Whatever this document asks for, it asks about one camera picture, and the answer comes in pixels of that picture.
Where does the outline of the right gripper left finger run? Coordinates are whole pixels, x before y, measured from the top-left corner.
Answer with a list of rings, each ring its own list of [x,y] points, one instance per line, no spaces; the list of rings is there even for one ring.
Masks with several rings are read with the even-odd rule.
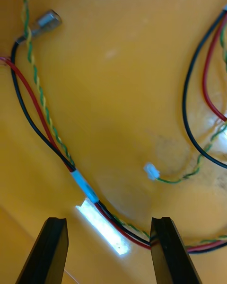
[[[67,220],[48,218],[18,276],[17,284],[60,284],[69,247]]]

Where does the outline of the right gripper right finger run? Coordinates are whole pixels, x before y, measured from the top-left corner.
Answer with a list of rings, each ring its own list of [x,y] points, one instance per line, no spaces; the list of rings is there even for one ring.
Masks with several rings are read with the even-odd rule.
[[[202,283],[171,218],[152,219],[150,245],[158,284]]]

